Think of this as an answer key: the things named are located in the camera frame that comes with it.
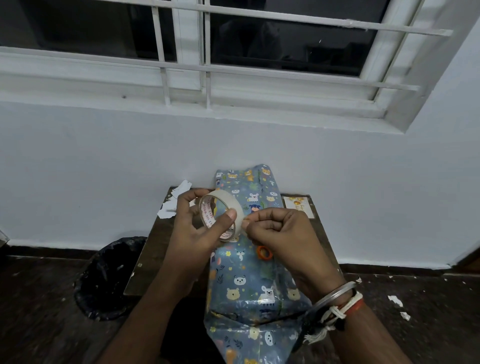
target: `hand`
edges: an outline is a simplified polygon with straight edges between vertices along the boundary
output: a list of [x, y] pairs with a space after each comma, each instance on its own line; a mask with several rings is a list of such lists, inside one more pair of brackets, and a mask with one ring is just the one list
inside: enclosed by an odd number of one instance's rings
[[235, 221], [237, 212], [227, 210], [216, 219], [210, 229], [196, 229], [192, 218], [199, 213], [198, 205], [189, 202], [209, 193], [207, 189], [193, 189], [181, 194], [177, 202], [177, 215], [163, 265], [156, 280], [161, 282], [173, 299], [180, 300], [192, 290], [193, 282], [205, 268], [210, 254], [220, 246], [220, 236]]
[[254, 244], [272, 251], [312, 302], [345, 283], [303, 211], [276, 207], [255, 211], [243, 220], [242, 228]]

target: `window glass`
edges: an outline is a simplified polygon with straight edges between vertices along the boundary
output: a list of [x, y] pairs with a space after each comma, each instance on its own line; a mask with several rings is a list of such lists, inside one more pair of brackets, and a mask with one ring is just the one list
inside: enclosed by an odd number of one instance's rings
[[[381, 23], [390, 0], [211, 0], [212, 5]], [[211, 14], [212, 63], [359, 76], [376, 31]]]
[[[171, 9], [159, 9], [166, 61], [176, 61]], [[3, 0], [0, 46], [158, 60], [152, 9], [97, 0]]]

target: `white window frame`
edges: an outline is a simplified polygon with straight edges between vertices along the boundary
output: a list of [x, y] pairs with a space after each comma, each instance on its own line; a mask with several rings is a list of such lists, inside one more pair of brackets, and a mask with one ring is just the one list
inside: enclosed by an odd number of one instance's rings
[[[0, 75], [161, 88], [164, 98], [158, 101], [174, 104], [162, 112], [174, 114], [242, 119], [244, 113], [243, 119], [267, 122], [276, 122], [267, 115], [277, 115], [278, 122], [308, 126], [324, 126], [315, 121], [325, 120], [318, 115], [331, 115], [339, 124], [340, 118], [357, 119], [375, 130], [383, 122], [394, 129], [382, 131], [404, 132], [480, 14], [475, 0], [392, 0], [381, 24], [214, 7], [208, 0], [96, 1], [154, 6], [159, 61], [0, 47]], [[164, 61], [155, 6], [172, 9], [178, 63]], [[203, 17], [209, 27], [210, 11], [378, 33], [357, 78], [211, 65], [207, 28], [203, 40]], [[201, 108], [209, 113], [193, 111]], [[299, 117], [306, 121], [298, 122]]]

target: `person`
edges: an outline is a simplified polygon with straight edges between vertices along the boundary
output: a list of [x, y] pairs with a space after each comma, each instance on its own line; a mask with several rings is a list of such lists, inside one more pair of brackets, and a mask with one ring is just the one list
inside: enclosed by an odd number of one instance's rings
[[[162, 267], [145, 295], [98, 359], [105, 363], [154, 363], [168, 320], [176, 304], [192, 289], [219, 237], [235, 221], [227, 210], [210, 228], [196, 229], [192, 218], [198, 206], [189, 206], [207, 189], [193, 189], [178, 198], [177, 216]], [[254, 244], [268, 247], [292, 274], [298, 288], [315, 303], [346, 283], [320, 245], [307, 215], [286, 208], [266, 208], [248, 215], [242, 228]], [[349, 301], [352, 292], [332, 304]], [[348, 315], [344, 331], [330, 331], [342, 363], [410, 363], [388, 331], [366, 305]]]

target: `animal print wrapping paper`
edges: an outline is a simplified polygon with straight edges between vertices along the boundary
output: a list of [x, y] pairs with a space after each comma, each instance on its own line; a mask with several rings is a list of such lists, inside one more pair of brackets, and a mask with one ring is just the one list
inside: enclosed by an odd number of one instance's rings
[[[216, 188], [231, 192], [245, 215], [283, 207], [270, 168], [218, 170]], [[214, 216], [226, 207], [216, 201]], [[227, 364], [285, 363], [300, 331], [292, 316], [311, 307], [292, 275], [275, 257], [262, 260], [244, 235], [212, 253], [204, 318]]]

